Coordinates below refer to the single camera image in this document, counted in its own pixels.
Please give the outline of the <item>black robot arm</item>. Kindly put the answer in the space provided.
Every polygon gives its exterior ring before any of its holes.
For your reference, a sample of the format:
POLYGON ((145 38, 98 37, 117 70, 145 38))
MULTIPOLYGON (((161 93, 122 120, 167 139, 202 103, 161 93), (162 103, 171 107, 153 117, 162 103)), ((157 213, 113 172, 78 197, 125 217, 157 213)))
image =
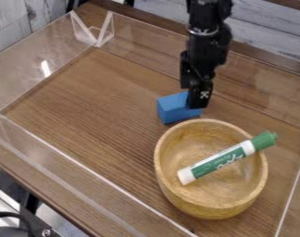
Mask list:
POLYGON ((225 19, 232 0, 186 0, 190 14, 186 50, 181 53, 179 84, 189 90, 190 109, 206 108, 213 93, 216 69, 226 62, 233 38, 225 19))

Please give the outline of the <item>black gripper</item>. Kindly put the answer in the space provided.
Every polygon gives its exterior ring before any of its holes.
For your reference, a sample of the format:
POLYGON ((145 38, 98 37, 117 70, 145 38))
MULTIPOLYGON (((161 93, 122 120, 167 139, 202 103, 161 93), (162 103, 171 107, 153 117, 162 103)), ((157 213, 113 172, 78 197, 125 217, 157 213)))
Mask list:
POLYGON ((221 26, 212 35, 190 33, 186 50, 181 53, 179 85, 189 89, 190 109, 206 108, 213 93, 214 70, 226 61, 233 35, 229 26, 221 26))

